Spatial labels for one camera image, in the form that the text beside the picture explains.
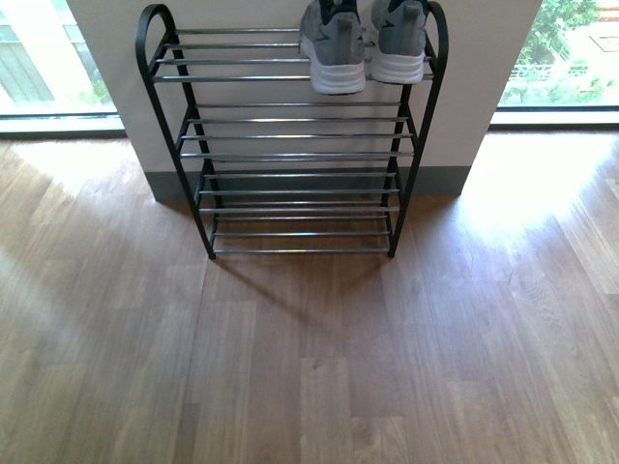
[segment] curved rack handle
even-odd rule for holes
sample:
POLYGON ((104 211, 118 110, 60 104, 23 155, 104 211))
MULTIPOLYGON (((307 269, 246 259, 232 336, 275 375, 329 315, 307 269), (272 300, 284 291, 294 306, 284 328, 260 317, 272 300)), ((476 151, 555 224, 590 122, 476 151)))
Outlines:
POLYGON ((449 32, 447 29, 447 20, 445 19, 445 13, 443 7, 437 2, 428 2, 427 9, 436 20, 436 29, 438 31, 438 53, 434 54, 429 45, 429 41, 426 44, 430 46, 427 50, 427 56, 435 58, 430 59, 429 65, 434 74, 444 74, 447 68, 447 57, 449 55, 449 32))
POLYGON ((144 9, 137 22, 137 33, 135 34, 135 57, 142 77, 146 75, 155 75, 159 65, 157 60, 163 58, 165 54, 164 44, 177 44, 178 36, 176 35, 176 24, 169 8, 163 4, 149 5, 144 9), (165 33, 155 51, 152 61, 149 63, 146 58, 146 38, 148 36, 148 28, 155 16, 160 16, 165 26, 165 33))

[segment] gray sneaker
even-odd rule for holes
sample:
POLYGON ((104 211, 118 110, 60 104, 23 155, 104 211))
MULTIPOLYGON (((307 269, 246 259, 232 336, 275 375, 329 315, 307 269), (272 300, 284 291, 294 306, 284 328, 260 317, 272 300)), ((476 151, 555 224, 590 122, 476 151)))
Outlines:
POLYGON ((424 77, 427 0, 375 0, 371 76, 381 82, 416 84, 424 77))
POLYGON ((301 20, 301 50, 313 89, 342 95, 366 87, 364 42, 356 0, 312 0, 301 20))

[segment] hardwood floor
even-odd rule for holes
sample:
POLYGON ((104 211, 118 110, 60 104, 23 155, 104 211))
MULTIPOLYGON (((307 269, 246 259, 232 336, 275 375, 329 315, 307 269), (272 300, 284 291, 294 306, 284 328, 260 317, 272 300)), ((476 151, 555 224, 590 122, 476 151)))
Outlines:
POLYGON ((207 262, 129 142, 2 142, 0 463, 619 463, 618 186, 491 133, 393 260, 207 262))

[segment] metal shoe rack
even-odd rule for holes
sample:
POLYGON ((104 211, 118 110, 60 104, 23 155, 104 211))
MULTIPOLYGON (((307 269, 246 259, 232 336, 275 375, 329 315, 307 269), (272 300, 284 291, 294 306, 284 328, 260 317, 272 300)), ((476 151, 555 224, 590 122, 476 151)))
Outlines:
POLYGON ((368 77, 368 87, 381 88, 355 96, 310 91, 298 29, 177 29, 165 5, 143 11, 137 63, 211 259, 220 253, 395 256, 447 65, 443 10, 436 2, 428 10, 438 47, 435 52, 427 37, 430 88, 419 128, 410 84, 368 77), (156 17, 164 31, 152 27, 156 17), (176 125, 168 123, 169 107, 178 103, 174 92, 185 112, 176 125), (364 100, 368 93, 381 98, 364 100), (310 100, 291 100, 303 95, 310 100), (410 167, 406 178, 402 160, 410 167), (190 182, 194 170, 200 173, 190 182))

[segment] glass window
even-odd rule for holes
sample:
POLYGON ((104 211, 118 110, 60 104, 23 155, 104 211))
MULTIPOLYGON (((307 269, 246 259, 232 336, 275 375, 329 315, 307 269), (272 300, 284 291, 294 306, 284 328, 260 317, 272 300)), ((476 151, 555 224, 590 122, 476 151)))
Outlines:
POLYGON ((0 114, 115 113, 66 0, 0 8, 0 114))
POLYGON ((499 105, 619 105, 619 0, 544 0, 499 105))

